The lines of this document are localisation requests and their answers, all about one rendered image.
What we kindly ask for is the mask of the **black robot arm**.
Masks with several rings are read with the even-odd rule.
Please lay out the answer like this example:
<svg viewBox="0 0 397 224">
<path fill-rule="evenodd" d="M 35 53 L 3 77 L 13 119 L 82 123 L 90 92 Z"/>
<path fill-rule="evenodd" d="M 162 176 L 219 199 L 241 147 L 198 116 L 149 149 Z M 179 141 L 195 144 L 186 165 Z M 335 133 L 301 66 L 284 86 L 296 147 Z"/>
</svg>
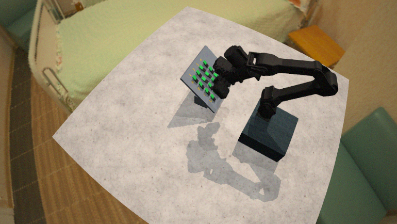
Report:
<svg viewBox="0 0 397 224">
<path fill-rule="evenodd" d="M 225 51 L 224 57 L 219 56 L 212 66 L 214 72 L 222 77 L 228 77 L 232 72 L 232 67 L 235 67 L 242 80 L 255 77 L 259 81 L 261 76 L 272 76 L 277 73 L 308 75 L 315 78 L 313 81 L 283 89 L 272 85 L 265 87 L 261 93 L 257 116 L 266 122 L 269 122 L 276 114 L 277 106 L 281 102 L 313 94 L 328 97 L 338 92 L 336 74 L 317 60 L 283 59 L 268 53 L 249 52 L 247 54 L 241 46 L 236 45 L 230 46 Z"/>
</svg>

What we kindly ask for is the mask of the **grey switch panel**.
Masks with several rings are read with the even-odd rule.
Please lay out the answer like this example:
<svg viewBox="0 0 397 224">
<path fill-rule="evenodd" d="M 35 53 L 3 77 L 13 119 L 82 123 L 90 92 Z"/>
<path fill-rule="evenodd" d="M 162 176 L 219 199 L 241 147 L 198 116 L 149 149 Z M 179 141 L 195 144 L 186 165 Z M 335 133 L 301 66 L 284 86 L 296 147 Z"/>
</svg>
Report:
<svg viewBox="0 0 397 224">
<path fill-rule="evenodd" d="M 214 79 L 219 76 L 213 65 L 216 55 L 205 45 L 180 80 L 195 94 L 194 103 L 216 113 L 222 99 L 213 91 Z"/>
</svg>

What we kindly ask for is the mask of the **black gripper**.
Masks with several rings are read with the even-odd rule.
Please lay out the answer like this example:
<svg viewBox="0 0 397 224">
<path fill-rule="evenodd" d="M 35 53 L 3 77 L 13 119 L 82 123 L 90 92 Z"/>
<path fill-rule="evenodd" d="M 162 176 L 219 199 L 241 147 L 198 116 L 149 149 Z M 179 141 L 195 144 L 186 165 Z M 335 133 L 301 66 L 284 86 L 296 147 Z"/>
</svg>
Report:
<svg viewBox="0 0 397 224">
<path fill-rule="evenodd" d="M 235 82 L 242 83 L 243 80 L 238 76 L 237 69 L 232 67 L 232 72 L 228 77 L 217 76 L 212 87 L 213 91 L 221 98 L 225 99 L 229 93 L 228 87 L 235 84 Z"/>
</svg>

